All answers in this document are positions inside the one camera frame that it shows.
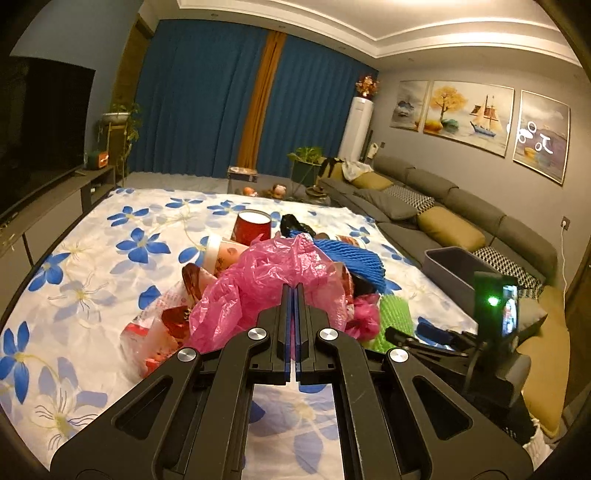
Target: blue curtain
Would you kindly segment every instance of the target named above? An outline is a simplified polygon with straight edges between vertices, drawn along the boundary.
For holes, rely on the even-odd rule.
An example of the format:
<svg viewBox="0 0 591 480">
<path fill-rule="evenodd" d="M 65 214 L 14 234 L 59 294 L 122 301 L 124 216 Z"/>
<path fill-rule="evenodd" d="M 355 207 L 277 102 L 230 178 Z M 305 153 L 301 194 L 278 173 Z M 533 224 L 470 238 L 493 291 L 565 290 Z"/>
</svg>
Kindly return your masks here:
<svg viewBox="0 0 591 480">
<path fill-rule="evenodd" d="M 226 176 L 238 155 L 267 32 L 206 20 L 158 24 L 136 93 L 143 125 L 131 171 Z"/>
<path fill-rule="evenodd" d="M 339 152 L 355 82 L 377 71 L 328 47 L 289 36 L 269 98 L 256 169 L 289 177 L 289 152 L 321 146 Z"/>
</svg>

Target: gray storage bin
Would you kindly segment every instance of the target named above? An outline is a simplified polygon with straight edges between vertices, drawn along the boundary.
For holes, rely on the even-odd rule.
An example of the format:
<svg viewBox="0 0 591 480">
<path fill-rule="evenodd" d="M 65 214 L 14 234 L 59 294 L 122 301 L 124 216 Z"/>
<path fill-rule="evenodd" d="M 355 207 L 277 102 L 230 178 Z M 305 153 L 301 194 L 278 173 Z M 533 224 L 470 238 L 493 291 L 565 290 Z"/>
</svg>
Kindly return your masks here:
<svg viewBox="0 0 591 480">
<path fill-rule="evenodd" d="M 421 270 L 470 317 L 474 314 L 474 272 L 497 273 L 461 247 L 427 250 Z"/>
</svg>

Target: small speaker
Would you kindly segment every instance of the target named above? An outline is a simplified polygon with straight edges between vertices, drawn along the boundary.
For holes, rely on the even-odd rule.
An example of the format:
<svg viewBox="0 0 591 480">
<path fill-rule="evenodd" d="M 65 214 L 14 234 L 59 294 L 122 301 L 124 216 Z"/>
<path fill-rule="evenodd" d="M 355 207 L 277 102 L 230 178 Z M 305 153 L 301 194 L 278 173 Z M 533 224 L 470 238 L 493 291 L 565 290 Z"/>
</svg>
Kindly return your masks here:
<svg viewBox="0 0 591 480">
<path fill-rule="evenodd" d="M 94 151 L 88 155 L 87 170 L 100 170 L 109 164 L 109 152 Z"/>
</svg>

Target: houndstooth pillow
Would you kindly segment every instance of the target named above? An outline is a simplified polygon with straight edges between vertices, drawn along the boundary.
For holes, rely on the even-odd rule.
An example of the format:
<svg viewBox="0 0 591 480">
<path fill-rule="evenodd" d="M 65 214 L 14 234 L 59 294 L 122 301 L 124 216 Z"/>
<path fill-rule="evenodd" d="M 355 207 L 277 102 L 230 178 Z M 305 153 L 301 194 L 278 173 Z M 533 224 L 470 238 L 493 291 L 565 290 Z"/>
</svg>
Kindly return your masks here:
<svg viewBox="0 0 591 480">
<path fill-rule="evenodd" d="M 402 200 L 404 203 L 412 205 L 419 213 L 423 213 L 435 205 L 435 199 L 433 197 L 427 197 L 426 195 L 413 192 L 399 185 L 392 185 L 383 190 L 383 192 Z"/>
<path fill-rule="evenodd" d="M 538 299 L 542 290 L 542 284 L 533 275 L 527 273 L 525 268 L 508 259 L 501 252 L 492 247 L 484 247 L 474 252 L 478 258 L 489 264 L 503 275 L 510 275 L 517 279 L 519 296 L 529 299 Z"/>
</svg>

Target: orange curtain panel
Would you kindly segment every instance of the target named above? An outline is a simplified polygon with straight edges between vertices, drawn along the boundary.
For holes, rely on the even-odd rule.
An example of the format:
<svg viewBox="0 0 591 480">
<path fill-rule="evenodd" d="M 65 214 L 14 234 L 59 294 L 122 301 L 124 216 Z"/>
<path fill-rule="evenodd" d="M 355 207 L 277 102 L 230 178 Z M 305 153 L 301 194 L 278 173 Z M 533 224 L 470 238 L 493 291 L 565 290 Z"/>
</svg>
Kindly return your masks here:
<svg viewBox="0 0 591 480">
<path fill-rule="evenodd" d="M 256 76 L 254 90 L 252 91 L 251 104 L 242 130 L 242 140 L 238 152 L 237 165 L 239 167 L 256 169 L 259 143 L 261 142 L 262 127 L 265 123 L 265 113 L 275 72 L 281 58 L 281 51 L 285 44 L 287 34 L 271 30 L 267 35 L 265 50 L 261 57 Z"/>
</svg>

